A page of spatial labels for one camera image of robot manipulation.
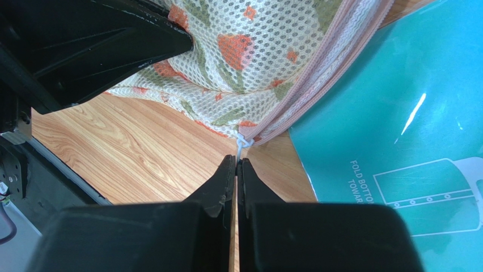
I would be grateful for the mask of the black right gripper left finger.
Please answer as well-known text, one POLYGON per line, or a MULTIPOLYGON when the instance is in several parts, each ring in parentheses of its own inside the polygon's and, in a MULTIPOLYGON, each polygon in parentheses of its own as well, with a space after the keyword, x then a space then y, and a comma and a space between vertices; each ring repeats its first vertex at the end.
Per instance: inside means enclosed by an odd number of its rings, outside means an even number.
POLYGON ((28 271, 229 271, 236 159, 180 202, 65 209, 28 271))

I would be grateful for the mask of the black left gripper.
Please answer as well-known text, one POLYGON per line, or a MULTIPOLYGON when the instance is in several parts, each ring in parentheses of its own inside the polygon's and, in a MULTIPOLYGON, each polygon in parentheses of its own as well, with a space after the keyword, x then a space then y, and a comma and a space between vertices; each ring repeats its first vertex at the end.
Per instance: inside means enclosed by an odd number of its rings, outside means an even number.
POLYGON ((41 114, 85 103, 193 48, 151 1, 2 1, 1 145, 32 139, 41 114))

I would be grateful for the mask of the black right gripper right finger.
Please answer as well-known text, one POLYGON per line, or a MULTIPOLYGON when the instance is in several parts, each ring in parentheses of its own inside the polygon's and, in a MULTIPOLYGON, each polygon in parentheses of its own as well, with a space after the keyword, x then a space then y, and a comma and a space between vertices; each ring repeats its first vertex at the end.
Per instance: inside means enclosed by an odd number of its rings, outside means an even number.
POLYGON ((248 159, 237 176, 241 271, 423 271, 394 209, 286 202, 248 159))

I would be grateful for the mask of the floral mesh laundry bag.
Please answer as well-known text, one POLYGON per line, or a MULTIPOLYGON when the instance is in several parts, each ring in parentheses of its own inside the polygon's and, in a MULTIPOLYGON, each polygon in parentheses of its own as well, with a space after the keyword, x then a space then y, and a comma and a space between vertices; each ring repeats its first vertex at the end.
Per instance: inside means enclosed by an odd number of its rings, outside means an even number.
POLYGON ((155 1, 193 49, 108 90, 160 102, 225 138, 260 145, 342 77, 392 1, 155 1))

